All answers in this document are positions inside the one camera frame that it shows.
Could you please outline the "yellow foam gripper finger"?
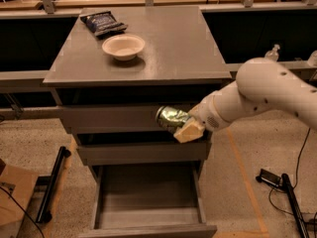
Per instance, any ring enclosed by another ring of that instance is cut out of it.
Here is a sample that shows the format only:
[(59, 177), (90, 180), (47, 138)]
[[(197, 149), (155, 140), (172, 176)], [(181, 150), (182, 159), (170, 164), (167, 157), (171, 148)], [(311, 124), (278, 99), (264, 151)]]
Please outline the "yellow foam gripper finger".
[(181, 128), (178, 128), (173, 137), (179, 143), (187, 143), (203, 136), (205, 127), (195, 118), (190, 118)]

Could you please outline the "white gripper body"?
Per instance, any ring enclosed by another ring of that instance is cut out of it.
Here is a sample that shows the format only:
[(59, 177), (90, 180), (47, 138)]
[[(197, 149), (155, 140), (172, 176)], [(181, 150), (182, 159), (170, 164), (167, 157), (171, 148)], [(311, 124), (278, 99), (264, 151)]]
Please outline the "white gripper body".
[(246, 117), (246, 107), (246, 98), (240, 94), (237, 83), (232, 82), (204, 97), (189, 114), (208, 131), (215, 132)]

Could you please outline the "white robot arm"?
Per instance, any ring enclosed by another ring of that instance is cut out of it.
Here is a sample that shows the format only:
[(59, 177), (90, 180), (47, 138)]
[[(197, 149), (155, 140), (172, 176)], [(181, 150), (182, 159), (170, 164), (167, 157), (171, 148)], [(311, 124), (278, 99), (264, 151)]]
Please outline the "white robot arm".
[(216, 132), (234, 121), (269, 110), (282, 110), (317, 129), (317, 88), (278, 62), (256, 58), (243, 63), (232, 83), (205, 96), (189, 111), (190, 119), (176, 130), (180, 143)]

